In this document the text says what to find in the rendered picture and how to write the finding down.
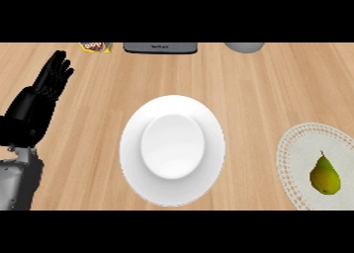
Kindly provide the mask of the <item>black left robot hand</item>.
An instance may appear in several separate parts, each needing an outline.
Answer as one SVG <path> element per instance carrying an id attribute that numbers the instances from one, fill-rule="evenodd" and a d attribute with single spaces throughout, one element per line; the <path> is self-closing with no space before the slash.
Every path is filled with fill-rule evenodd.
<path id="1" fill-rule="evenodd" d="M 66 51 L 57 50 L 0 116 L 0 146 L 35 147 L 44 139 L 72 73 Z"/>

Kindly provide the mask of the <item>white oval plate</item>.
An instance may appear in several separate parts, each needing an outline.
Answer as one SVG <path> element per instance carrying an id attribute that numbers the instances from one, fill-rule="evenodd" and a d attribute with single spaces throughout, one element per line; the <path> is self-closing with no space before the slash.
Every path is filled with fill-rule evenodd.
<path id="1" fill-rule="evenodd" d="M 144 200 L 163 207 L 194 202 L 217 182 L 226 158 L 224 131 L 209 108 L 183 95 L 152 100 L 126 123 L 119 157 Z"/>

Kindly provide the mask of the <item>white round placemat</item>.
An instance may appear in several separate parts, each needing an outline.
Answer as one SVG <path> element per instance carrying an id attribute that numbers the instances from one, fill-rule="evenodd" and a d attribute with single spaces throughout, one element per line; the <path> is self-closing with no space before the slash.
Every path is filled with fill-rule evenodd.
<path id="1" fill-rule="evenodd" d="M 326 156 L 341 178 L 341 190 L 323 195 L 311 186 L 310 172 Z M 277 170 L 295 207 L 307 210 L 354 210 L 354 138 L 338 128 L 304 123 L 285 133 L 277 148 Z"/>

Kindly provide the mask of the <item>yellow snack packet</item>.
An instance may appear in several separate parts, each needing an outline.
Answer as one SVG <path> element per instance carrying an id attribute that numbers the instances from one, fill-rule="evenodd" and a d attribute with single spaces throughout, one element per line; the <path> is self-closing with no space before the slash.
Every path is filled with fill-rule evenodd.
<path id="1" fill-rule="evenodd" d="M 79 45 L 87 52 L 109 53 L 112 51 L 113 43 L 112 42 L 82 42 Z"/>

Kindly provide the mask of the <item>dark grey flat appliance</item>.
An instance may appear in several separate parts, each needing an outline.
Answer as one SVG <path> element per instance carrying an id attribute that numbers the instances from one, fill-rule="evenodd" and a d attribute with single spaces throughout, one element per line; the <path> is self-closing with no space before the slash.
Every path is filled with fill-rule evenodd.
<path id="1" fill-rule="evenodd" d="M 190 54 L 197 52 L 196 42 L 125 42 L 124 48 L 134 53 Z"/>

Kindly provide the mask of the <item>grey rounded object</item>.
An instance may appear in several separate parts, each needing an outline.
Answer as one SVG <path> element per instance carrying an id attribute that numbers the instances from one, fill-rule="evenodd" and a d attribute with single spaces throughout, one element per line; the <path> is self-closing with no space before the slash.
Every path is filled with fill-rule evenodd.
<path id="1" fill-rule="evenodd" d="M 240 53 L 254 53 L 262 49 L 265 44 L 262 42 L 228 42 L 226 45 Z"/>

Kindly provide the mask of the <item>green yellow pear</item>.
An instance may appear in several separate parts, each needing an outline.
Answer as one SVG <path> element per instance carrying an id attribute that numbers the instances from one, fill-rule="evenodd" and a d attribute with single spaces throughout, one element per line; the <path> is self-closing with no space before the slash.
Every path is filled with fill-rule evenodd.
<path id="1" fill-rule="evenodd" d="M 310 183 L 323 195 L 335 195 L 341 190 L 341 177 L 325 154 L 320 155 L 310 171 Z"/>

